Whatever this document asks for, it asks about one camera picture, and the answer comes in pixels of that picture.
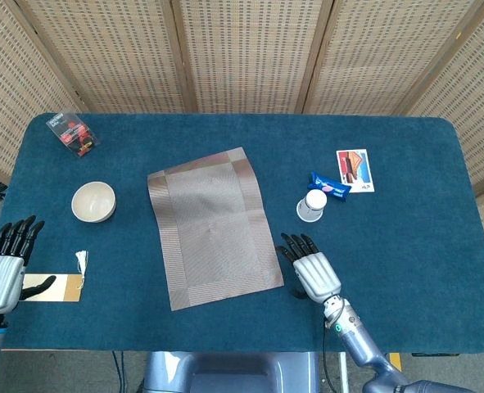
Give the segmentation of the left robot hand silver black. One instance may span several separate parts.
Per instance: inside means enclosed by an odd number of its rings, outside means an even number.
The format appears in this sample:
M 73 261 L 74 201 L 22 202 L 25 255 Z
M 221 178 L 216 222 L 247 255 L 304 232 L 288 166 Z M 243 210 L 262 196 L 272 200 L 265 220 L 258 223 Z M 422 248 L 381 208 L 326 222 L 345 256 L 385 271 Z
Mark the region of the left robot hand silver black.
M 57 279 L 50 275 L 39 285 L 23 287 L 34 243 L 43 226 L 43 221 L 31 215 L 0 228 L 0 315 L 12 312 L 19 301 L 45 292 Z

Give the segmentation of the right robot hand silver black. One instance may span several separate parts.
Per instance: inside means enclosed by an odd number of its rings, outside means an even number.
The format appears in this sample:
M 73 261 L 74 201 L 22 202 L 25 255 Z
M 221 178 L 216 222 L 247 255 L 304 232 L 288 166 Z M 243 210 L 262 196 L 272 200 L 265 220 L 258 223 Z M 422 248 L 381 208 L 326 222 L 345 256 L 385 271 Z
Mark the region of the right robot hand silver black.
M 286 246 L 276 246 L 275 250 L 284 256 L 292 265 L 303 289 L 292 290 L 297 299 L 311 299 L 323 304 L 328 299 L 339 296 L 341 281 L 329 263 L 328 258 L 304 233 L 287 235 L 281 233 Z

